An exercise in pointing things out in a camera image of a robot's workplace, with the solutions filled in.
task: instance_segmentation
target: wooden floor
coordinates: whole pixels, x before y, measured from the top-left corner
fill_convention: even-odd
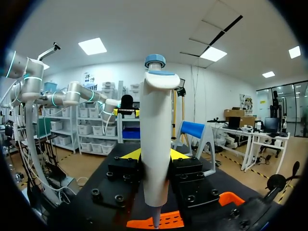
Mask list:
[[[238,151],[244,152],[246,149],[245,146],[237,148]],[[80,177],[87,177],[89,178],[91,174],[96,170],[96,168],[101,164],[101,162],[105,159],[104,156],[99,155],[92,155],[92,154],[83,154],[80,155],[72,154],[71,151],[57,148],[57,157],[59,161],[59,166],[64,170],[64,172],[76,179]],[[272,158],[269,161],[269,165],[255,165],[252,167],[252,170],[261,173],[266,177],[270,177],[271,175],[275,174],[277,166],[279,164],[279,158],[275,158],[275,154],[270,150],[266,150],[264,152],[264,156],[268,154],[272,154]],[[203,154],[204,158],[209,158],[208,154]],[[285,177],[289,177],[292,174],[292,167],[295,161],[300,162],[300,169],[298,174],[301,174],[303,171],[304,164],[308,157],[308,139],[307,138],[298,138],[298,137],[291,137],[288,143],[288,147],[286,150],[285,158],[280,170],[280,174],[284,175]],[[242,184],[250,187],[251,189],[259,192],[262,195],[265,195],[268,190],[265,189],[267,179],[251,170],[248,170],[246,173],[241,171],[241,166],[229,158],[234,160],[235,162],[242,163],[243,158],[241,156],[235,156],[233,153],[229,151],[223,151],[220,154],[216,155],[216,159],[221,161],[222,165],[220,167],[221,170],[225,171],[230,176],[236,178]],[[12,155],[12,159],[17,171],[25,173],[24,169],[21,164],[20,155],[18,153]],[[18,187],[23,189],[26,187],[25,184],[26,180],[21,183],[18,183]],[[81,179],[79,183],[84,183],[85,180]],[[296,180],[291,182],[291,185],[296,185]],[[287,187],[284,194],[279,193],[276,197],[275,201],[284,204],[290,193],[292,192],[293,188]]]

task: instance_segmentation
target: cardboard box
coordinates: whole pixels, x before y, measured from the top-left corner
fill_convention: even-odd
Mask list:
[[[226,119],[227,117],[242,117],[242,116],[245,116],[245,111],[226,109],[224,112],[224,115]]]
[[[244,125],[255,127],[255,117],[254,116],[242,116],[240,121],[240,128]]]

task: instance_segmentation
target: orange plastic part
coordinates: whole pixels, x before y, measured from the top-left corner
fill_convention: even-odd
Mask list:
[[[239,206],[245,201],[232,192],[224,192],[221,195],[219,195],[219,203],[221,206],[225,206],[232,202],[235,203],[237,206]],[[130,220],[129,222],[127,222],[126,227],[153,230],[154,229],[153,219],[151,217],[146,220]],[[180,227],[184,227],[184,223],[180,216],[179,211],[174,211],[171,213],[163,213],[160,215],[160,224],[159,224],[160,229],[174,229]]]

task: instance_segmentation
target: black table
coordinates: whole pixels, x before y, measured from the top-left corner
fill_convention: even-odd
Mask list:
[[[115,156],[124,156],[140,147],[139,144],[118,144],[107,158],[101,163],[97,170],[92,174],[87,183],[83,186],[72,202],[67,205],[62,203],[48,220],[48,225],[52,228],[77,229],[77,230],[103,230],[115,225],[116,211],[111,208],[96,205],[91,199],[91,190],[97,188],[105,177],[108,170],[108,160]],[[205,169],[210,168],[210,163],[203,158]],[[260,196],[256,191],[246,187],[239,181],[229,176],[225,172],[217,169],[216,173],[208,176],[207,179],[212,183],[219,194],[223,192],[233,192],[244,200],[253,196]],[[162,207],[162,213],[177,211],[178,206],[171,186],[169,186],[167,203]],[[143,185],[140,184],[138,193],[135,196],[134,205],[131,211],[130,220],[147,219],[151,216],[148,205],[144,202]]]

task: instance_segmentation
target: blue cap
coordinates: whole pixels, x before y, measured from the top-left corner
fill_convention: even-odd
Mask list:
[[[149,68],[149,64],[152,62],[159,62],[162,65],[162,68],[166,66],[166,59],[160,54],[150,54],[144,60],[145,67]]]

